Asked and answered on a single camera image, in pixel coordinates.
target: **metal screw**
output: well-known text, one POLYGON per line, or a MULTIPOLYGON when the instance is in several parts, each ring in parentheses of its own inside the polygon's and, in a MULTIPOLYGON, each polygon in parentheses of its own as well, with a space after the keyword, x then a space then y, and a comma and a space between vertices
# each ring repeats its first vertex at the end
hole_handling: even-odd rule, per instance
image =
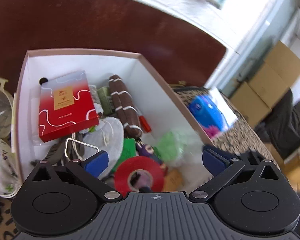
POLYGON ((120 193, 116 191, 108 191, 105 193, 105 197, 108 199, 115 199, 120 197, 120 193))
POLYGON ((208 193, 206 193, 205 191, 197 190, 193 192, 192 195, 195 198, 206 198, 208 196, 208 193))

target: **dark brown wooden headboard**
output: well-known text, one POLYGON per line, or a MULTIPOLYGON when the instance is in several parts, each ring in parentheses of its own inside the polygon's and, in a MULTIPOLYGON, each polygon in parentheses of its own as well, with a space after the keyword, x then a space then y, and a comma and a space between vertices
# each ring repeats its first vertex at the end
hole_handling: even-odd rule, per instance
POLYGON ((193 25, 133 0, 0 0, 0 77, 15 92, 29 49, 143 54, 170 84, 202 86, 226 48, 193 25))

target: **pink flower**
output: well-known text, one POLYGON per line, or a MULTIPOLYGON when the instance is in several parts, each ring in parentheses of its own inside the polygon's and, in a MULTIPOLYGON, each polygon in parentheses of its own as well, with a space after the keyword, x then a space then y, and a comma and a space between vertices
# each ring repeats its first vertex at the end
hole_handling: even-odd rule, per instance
POLYGON ((209 136, 210 139, 215 137, 218 133, 220 133, 219 128, 214 125, 209 125, 208 128, 204 126, 201 127, 206 132, 206 134, 209 136))

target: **red box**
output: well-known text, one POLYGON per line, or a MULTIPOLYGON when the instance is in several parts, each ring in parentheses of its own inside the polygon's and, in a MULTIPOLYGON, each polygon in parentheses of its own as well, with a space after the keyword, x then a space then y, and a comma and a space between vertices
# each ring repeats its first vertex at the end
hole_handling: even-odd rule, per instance
POLYGON ((51 141, 99 124, 85 71, 41 85, 39 137, 51 141))

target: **metal hook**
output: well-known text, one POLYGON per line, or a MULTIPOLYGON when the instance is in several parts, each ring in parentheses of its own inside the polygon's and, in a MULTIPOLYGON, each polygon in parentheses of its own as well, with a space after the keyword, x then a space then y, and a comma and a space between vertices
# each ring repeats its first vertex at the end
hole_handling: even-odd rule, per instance
POLYGON ((98 148, 97 146, 94 146, 94 145, 91 145, 91 144, 87 144, 87 143, 78 141, 78 140, 76 140, 76 139, 67 138, 67 139, 66 139, 66 145, 65 145, 65 157, 67 158, 68 161, 71 161, 70 158, 69 158, 68 155, 67 155, 68 141, 74 141, 74 142, 76 142, 76 143, 80 143, 80 144, 82 144, 82 145, 89 146, 89 147, 91 147, 91 148, 95 148, 95 149, 97 149, 97 153, 99 152, 99 148, 98 148))

